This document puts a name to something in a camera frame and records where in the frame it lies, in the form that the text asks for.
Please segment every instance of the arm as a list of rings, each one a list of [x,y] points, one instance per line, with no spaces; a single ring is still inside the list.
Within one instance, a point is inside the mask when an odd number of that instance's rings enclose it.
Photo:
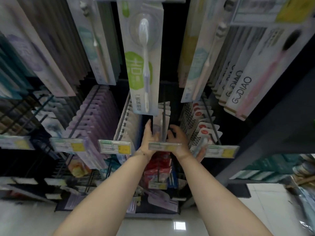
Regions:
[[[182,143],[173,154],[183,167],[185,176],[209,235],[212,236],[272,236],[266,226],[237,197],[221,185],[188,149],[185,133],[170,125],[168,141]]]
[[[138,186],[144,168],[155,151],[148,149],[151,121],[146,124],[140,151],[89,194],[55,231],[54,236],[115,236]]]

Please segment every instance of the white tile floor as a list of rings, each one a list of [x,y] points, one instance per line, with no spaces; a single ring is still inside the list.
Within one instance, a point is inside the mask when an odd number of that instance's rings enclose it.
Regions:
[[[241,201],[260,218],[274,236],[308,236],[299,220],[300,212],[294,199],[279,184],[251,184],[252,197]],[[0,201],[0,235],[45,236],[53,231],[68,215],[53,212],[54,206],[15,205]],[[173,220],[125,219],[117,233],[128,235],[200,235],[207,236],[206,228],[196,210],[190,208]]]

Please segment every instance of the left hand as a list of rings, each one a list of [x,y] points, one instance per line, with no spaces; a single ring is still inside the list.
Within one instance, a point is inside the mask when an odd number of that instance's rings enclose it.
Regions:
[[[157,132],[154,136],[152,135],[151,119],[149,119],[148,122],[146,123],[145,128],[144,128],[142,143],[141,143],[141,146],[139,148],[143,152],[143,154],[146,155],[148,160],[150,160],[152,155],[156,152],[153,150],[149,150],[149,142],[158,142],[159,136],[160,136],[159,132]]]

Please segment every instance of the forearm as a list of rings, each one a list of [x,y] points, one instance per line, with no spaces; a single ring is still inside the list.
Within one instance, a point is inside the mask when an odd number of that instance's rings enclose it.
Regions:
[[[192,155],[183,158],[180,164],[209,235],[272,235],[253,212]]]
[[[73,210],[54,235],[116,235],[147,163],[145,155],[129,158]]]

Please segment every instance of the pink toothbrush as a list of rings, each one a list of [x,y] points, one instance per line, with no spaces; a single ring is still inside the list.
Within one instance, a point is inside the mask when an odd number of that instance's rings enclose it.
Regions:
[[[238,111],[235,114],[236,117],[239,118],[245,113],[246,109],[258,96],[259,92],[262,90],[264,85],[269,80],[270,76],[273,74],[273,72],[277,68],[279,62],[285,56],[286,51],[296,42],[296,40],[300,37],[301,33],[302,31],[298,29],[298,30],[293,31],[289,35],[289,37],[287,38],[287,40],[285,41],[282,47],[282,51],[279,53],[276,60],[269,66],[268,70],[263,74],[263,76],[259,79],[256,85],[253,87],[253,89],[250,91],[250,93],[245,97],[245,99],[241,103],[241,106],[239,107]]]

